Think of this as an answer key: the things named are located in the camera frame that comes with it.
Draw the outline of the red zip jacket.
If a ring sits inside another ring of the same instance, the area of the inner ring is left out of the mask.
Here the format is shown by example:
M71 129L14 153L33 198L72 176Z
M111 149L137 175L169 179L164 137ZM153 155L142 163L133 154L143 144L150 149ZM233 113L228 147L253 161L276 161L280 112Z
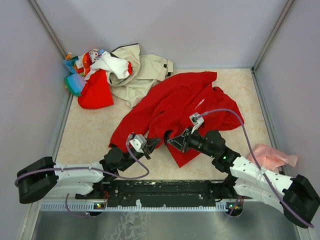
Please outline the red zip jacket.
M109 147L126 151L131 133L163 139L166 131L175 137L192 125L190 116L219 109L204 118L200 134L210 130L230 131L244 123L237 103L212 83L217 73L186 72L175 74L151 88L148 94L122 119Z

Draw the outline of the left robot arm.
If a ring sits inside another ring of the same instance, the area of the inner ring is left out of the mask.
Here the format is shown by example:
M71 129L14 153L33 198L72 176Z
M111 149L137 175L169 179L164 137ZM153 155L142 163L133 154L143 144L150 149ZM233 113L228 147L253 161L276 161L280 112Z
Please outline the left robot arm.
M102 160L88 164L57 163L51 156L45 156L17 172L14 185L18 189L19 202L31 204L45 197L70 195L97 199L103 195L103 183L124 179L119 173L133 164L143 167L146 172L141 177L146 177L150 171L140 159L150 159L160 141L158 137L144 138L141 134L133 134L126 140L125 151L112 147Z

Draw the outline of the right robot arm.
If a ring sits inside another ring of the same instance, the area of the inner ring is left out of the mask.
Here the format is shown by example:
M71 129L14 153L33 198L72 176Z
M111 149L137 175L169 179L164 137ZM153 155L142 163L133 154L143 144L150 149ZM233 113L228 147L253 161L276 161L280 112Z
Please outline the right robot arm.
M269 205L284 214L300 228L311 228L320 207L320 196L303 175L295 177L258 167L226 146L218 130L204 136L188 127L181 135L166 140L166 144L183 153L195 150L212 158L217 170L228 174L223 192L229 198L249 197Z

